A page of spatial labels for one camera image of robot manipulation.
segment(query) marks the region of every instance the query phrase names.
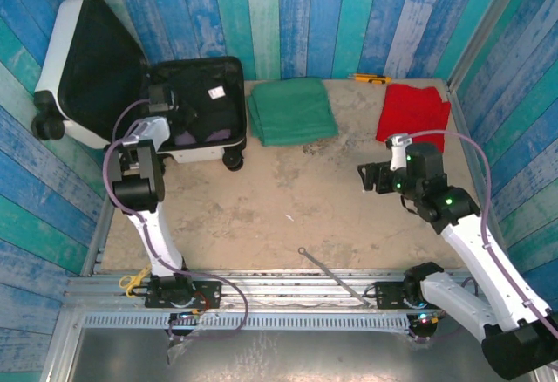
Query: suitcase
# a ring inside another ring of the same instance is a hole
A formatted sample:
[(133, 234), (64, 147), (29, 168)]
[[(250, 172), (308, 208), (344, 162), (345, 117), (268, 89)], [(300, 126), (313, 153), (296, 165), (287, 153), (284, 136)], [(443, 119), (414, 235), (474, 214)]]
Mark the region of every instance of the suitcase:
[[(222, 130), (224, 139), (192, 142), (180, 140), (184, 127), (171, 125), (171, 138), (161, 146), (160, 157), (172, 156), (180, 163), (222, 159), (230, 170), (240, 169), (247, 130), (241, 62), (218, 57), (150, 66), (104, 0), (66, 0), (60, 5), (34, 93), (38, 113), (31, 129), (41, 140), (67, 133), (91, 148), (104, 148), (120, 114), (134, 101), (148, 98), (154, 85), (163, 84), (173, 86), (180, 108), (196, 113), (187, 127), (195, 129), (197, 137), (207, 136), (212, 125), (231, 127)], [(117, 137), (146, 117), (142, 106), (123, 118)]]

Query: beige floor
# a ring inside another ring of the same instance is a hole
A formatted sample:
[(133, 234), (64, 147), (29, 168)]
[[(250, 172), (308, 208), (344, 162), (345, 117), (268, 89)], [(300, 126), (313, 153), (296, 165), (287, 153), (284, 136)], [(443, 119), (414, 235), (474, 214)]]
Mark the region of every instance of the beige floor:
[[(434, 85), (438, 80), (408, 80)], [(325, 81), (340, 134), (301, 147), (262, 147), (248, 139), (244, 168), (220, 161), (167, 163), (164, 209), (174, 242), (193, 269), (311, 269), (304, 246), (331, 268), (405, 269), (424, 261), (462, 265), (427, 223), (394, 194), (364, 193), (357, 165), (390, 159), (375, 141), (385, 86)], [(247, 93), (253, 84), (247, 84)], [(449, 129), (455, 130), (453, 120)], [(451, 184), (473, 194), (460, 143), (446, 138)], [(103, 270), (141, 269), (147, 255), (132, 224), (117, 212)]]

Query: blue wooden wall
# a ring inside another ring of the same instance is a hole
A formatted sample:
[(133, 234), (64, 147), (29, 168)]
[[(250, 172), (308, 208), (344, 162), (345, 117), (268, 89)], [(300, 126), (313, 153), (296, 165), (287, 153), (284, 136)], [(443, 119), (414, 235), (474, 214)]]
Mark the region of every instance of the blue wooden wall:
[(106, 0), (151, 63), (234, 55), (246, 79), (448, 78), (491, 0)]
[(99, 154), (30, 132), (63, 0), (0, 0), (0, 381), (37, 381), (105, 196)]
[(458, 96), (510, 258), (558, 308), (558, 0), (511, 0)]

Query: red towel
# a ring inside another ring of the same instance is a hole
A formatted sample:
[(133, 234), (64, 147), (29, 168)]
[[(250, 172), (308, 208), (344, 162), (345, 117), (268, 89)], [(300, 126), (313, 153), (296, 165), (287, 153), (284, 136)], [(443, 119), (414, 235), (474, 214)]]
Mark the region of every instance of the red towel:
[[(388, 85), (376, 139), (385, 142), (395, 133), (446, 129), (450, 110), (450, 103), (443, 102), (434, 87), (420, 89), (404, 84)], [(432, 142), (444, 152), (442, 134), (420, 136), (413, 141)]]

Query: green towel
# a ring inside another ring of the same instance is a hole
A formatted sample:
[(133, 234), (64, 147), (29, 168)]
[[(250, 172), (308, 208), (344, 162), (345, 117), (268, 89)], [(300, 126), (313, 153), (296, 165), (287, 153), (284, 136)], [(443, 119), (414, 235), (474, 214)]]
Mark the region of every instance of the green towel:
[(252, 134), (264, 146), (302, 145), (338, 134), (319, 78), (263, 83), (248, 98)]

